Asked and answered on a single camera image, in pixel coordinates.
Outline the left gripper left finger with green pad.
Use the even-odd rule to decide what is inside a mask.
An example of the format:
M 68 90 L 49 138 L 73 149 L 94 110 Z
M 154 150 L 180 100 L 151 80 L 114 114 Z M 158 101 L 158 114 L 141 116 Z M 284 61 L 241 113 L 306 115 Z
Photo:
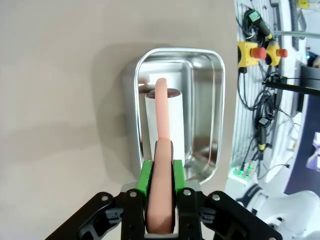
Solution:
M 148 204 L 153 162 L 145 160 L 138 182 L 112 196 L 99 192 L 67 219 L 48 240 L 101 240 L 121 225 L 122 240 L 145 240 L 144 211 Z

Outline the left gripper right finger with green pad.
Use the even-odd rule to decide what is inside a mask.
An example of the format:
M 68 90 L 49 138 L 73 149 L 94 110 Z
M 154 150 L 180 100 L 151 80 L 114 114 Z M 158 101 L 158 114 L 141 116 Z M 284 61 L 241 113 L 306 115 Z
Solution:
M 281 240 L 275 229 L 242 207 L 223 191 L 205 195 L 187 186 L 181 160 L 172 163 L 178 240 L 201 240 L 202 226 L 215 240 Z

